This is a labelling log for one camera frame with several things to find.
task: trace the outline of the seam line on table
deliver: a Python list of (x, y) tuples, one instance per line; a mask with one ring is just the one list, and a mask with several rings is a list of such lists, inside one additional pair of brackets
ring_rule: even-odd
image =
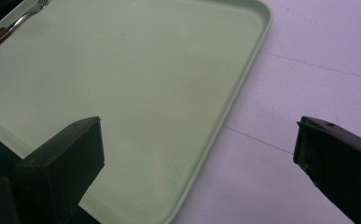
[(344, 71), (340, 71), (340, 70), (333, 69), (333, 68), (329, 68), (329, 67), (324, 67), (324, 66), (322, 66), (322, 65), (318, 65), (318, 64), (315, 64), (315, 63), (306, 63), (306, 62), (303, 62), (303, 61), (300, 61), (300, 60), (287, 58), (287, 57), (284, 57), (284, 56), (280, 56), (280, 55), (268, 53), (268, 52), (265, 52), (265, 51), (261, 51), (261, 53), (265, 53), (265, 54), (268, 54), (268, 55), (273, 56), (273, 57), (278, 57), (278, 58), (287, 59), (287, 60), (289, 60), (289, 61), (293, 61), (293, 62), (296, 62), (296, 63), (305, 63), (305, 64), (310, 65), (310, 66), (315, 66), (315, 67), (319, 67), (319, 68), (324, 68), (324, 69), (327, 69), (327, 70), (330, 70), (330, 71), (333, 71), (333, 72), (343, 73), (343, 74), (350, 75), (350, 76), (354, 76), (354, 77), (361, 77), (361, 76), (358, 75), (358, 74), (349, 73), (349, 72), (344, 72)]
[(228, 127), (228, 126), (224, 126), (224, 128), (230, 129), (231, 131), (234, 131), (234, 132), (236, 132), (236, 133), (239, 133), (239, 134), (241, 134), (241, 135), (243, 135), (243, 136), (252, 138), (252, 139), (254, 139), (254, 140), (256, 140), (256, 141), (258, 141), (258, 142), (260, 142), (260, 143), (262, 143), (262, 144), (265, 144), (265, 145), (267, 145), (267, 146), (274, 147), (274, 148), (276, 148), (276, 149), (278, 149), (278, 150), (281, 150), (281, 151), (283, 151), (283, 152), (285, 152), (285, 153), (287, 153), (287, 154), (294, 155), (293, 153), (288, 152), (288, 151), (286, 151), (286, 150), (284, 150), (284, 149), (282, 149), (282, 148), (279, 148), (279, 147), (276, 147), (276, 146), (271, 145), (271, 144), (269, 144), (269, 143), (266, 143), (266, 142), (264, 142), (264, 141), (262, 141), (262, 140), (259, 140), (259, 139), (255, 138), (255, 137), (252, 137), (252, 136), (250, 136), (250, 135), (248, 135), (248, 134), (246, 134), (246, 133), (241, 133), (241, 132), (239, 132), (239, 131), (237, 131), (237, 130), (235, 130), (235, 129), (232, 129), (232, 128)]

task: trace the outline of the table surface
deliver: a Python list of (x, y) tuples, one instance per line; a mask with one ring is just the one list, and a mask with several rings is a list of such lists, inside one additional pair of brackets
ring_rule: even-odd
[(292, 162), (301, 116), (361, 136), (361, 0), (265, 0), (273, 24), (174, 223), (353, 223)]

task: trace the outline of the green tray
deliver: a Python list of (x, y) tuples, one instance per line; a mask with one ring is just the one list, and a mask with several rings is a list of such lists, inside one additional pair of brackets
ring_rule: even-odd
[(254, 0), (52, 1), (0, 46), (0, 140), (24, 157), (100, 116), (105, 168), (81, 206), (169, 223), (270, 25)]

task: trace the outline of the fork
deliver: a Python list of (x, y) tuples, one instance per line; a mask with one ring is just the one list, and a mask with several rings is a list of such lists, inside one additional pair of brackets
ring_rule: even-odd
[(12, 32), (15, 29), (17, 29), (21, 25), (21, 23), (26, 21), (26, 19), (28, 19), (35, 13), (43, 10), (47, 6), (48, 3), (49, 3), (49, 0), (38, 0), (32, 7), (29, 8), (29, 10), (27, 10), (16, 21), (11, 23), (7, 28), (6, 27), (0, 28), (0, 44), (3, 43), (9, 36), (11, 36)]

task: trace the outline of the tile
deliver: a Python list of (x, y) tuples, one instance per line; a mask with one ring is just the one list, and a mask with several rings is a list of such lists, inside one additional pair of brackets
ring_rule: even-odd
[(361, 76), (361, 0), (263, 0), (273, 24), (263, 52)]
[(223, 129), (174, 224), (352, 223), (292, 155)]
[(301, 116), (361, 137), (361, 77), (260, 53), (225, 126), (293, 152)]

